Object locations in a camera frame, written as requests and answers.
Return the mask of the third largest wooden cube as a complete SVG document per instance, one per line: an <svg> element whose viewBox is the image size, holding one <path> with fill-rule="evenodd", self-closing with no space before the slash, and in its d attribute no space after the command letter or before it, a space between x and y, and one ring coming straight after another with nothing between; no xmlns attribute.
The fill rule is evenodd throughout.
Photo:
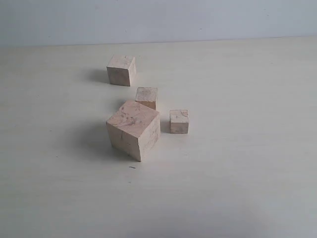
<svg viewBox="0 0 317 238"><path fill-rule="evenodd" d="M156 110L158 101L158 88L138 87L135 101L153 110Z"/></svg>

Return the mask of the second largest wooden cube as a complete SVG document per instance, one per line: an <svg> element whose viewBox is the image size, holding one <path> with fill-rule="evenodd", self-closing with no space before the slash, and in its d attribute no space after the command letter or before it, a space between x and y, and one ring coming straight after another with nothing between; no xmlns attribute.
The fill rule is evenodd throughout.
<svg viewBox="0 0 317 238"><path fill-rule="evenodd" d="M137 75L136 59L133 56L113 55L106 69L110 84L130 87Z"/></svg>

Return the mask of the smallest wooden cube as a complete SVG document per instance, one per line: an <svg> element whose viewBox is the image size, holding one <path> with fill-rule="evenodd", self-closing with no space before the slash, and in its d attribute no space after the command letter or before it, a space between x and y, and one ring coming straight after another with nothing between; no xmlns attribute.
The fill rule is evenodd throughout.
<svg viewBox="0 0 317 238"><path fill-rule="evenodd" d="M187 134L189 129L188 110L170 110L170 133Z"/></svg>

